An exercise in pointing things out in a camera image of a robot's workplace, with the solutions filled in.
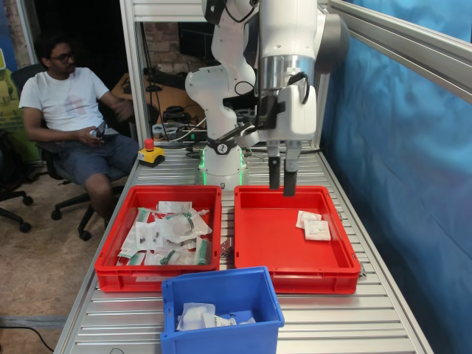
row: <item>man's arm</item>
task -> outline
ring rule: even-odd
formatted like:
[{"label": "man's arm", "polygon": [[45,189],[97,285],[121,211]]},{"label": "man's arm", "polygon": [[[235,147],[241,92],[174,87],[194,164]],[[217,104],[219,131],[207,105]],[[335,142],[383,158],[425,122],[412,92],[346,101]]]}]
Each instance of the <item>man's arm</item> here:
[{"label": "man's arm", "polygon": [[134,114],[132,101],[121,100],[110,91],[104,93],[104,95],[101,96],[100,102],[113,109],[117,115],[118,122],[124,122]]},{"label": "man's arm", "polygon": [[88,127],[78,131],[56,131],[41,127],[43,112],[37,108],[24,107],[24,129],[27,132],[28,140],[32,142],[65,142],[68,140],[79,140],[88,145],[100,143],[98,138],[90,135],[90,131],[95,127]]}]

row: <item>white t-shirt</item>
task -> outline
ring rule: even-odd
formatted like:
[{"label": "white t-shirt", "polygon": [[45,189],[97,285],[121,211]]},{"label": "white t-shirt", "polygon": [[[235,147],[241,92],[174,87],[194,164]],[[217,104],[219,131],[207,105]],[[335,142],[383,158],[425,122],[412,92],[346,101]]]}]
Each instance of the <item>white t-shirt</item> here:
[{"label": "white t-shirt", "polygon": [[48,128],[76,131],[103,122],[97,100],[109,90],[88,68],[76,68],[66,80],[56,80],[47,72],[31,77],[23,87],[20,108],[43,111]]}]

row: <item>red button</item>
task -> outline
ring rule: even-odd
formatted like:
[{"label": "red button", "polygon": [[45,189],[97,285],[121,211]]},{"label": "red button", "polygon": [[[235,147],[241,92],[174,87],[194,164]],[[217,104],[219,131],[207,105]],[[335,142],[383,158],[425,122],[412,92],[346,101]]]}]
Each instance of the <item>red button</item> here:
[{"label": "red button", "polygon": [[146,139],[145,140],[145,149],[147,151],[154,150],[154,139]]}]

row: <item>glasses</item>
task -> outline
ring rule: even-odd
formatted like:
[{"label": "glasses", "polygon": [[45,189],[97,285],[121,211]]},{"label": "glasses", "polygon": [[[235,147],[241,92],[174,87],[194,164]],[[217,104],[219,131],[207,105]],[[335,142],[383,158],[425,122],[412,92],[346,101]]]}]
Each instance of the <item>glasses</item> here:
[{"label": "glasses", "polygon": [[51,57],[51,59],[56,59],[59,60],[62,64],[67,64],[69,62],[69,59],[72,59],[73,57],[74,55],[72,54],[72,52],[69,52],[58,55],[57,57]]}]

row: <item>brick wall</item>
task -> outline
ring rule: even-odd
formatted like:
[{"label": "brick wall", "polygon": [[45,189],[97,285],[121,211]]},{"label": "brick wall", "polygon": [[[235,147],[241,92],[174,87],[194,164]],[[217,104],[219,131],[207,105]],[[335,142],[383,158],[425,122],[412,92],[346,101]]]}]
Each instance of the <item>brick wall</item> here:
[{"label": "brick wall", "polygon": [[146,23],[145,33],[153,67],[176,74],[205,66],[202,60],[180,53],[176,22]]},{"label": "brick wall", "polygon": [[31,64],[28,55],[27,42],[24,39],[16,0],[4,0],[4,6],[7,14],[8,27],[10,28],[13,50],[15,51],[16,63],[20,69]]}]

